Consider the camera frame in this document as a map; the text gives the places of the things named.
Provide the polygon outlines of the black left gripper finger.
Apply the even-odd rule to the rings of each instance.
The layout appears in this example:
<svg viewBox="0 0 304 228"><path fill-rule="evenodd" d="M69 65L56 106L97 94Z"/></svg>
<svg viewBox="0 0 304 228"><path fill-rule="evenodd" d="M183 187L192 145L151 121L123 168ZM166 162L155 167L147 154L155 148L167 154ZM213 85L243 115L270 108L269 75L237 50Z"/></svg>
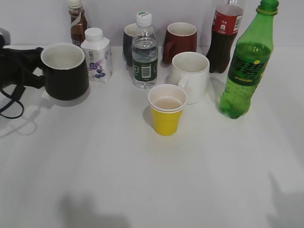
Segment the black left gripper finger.
<svg viewBox="0 0 304 228"><path fill-rule="evenodd" d="M37 47L35 49L28 49L23 54L23 65L30 71L42 67L41 53L43 48Z"/></svg>
<svg viewBox="0 0 304 228"><path fill-rule="evenodd" d="M45 77L43 75L28 74L25 76L25 86L40 89L45 86Z"/></svg>

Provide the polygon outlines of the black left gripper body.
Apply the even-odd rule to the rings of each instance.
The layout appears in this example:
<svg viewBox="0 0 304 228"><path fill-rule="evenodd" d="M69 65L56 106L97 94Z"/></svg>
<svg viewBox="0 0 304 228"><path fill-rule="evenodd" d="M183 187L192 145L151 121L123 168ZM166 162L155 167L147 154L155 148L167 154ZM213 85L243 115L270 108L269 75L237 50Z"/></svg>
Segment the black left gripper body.
<svg viewBox="0 0 304 228"><path fill-rule="evenodd" d="M5 48L10 44L10 33L0 28L0 93L10 95L4 89L15 85L11 95L23 95L25 90L25 71L19 54L20 50Z"/></svg>

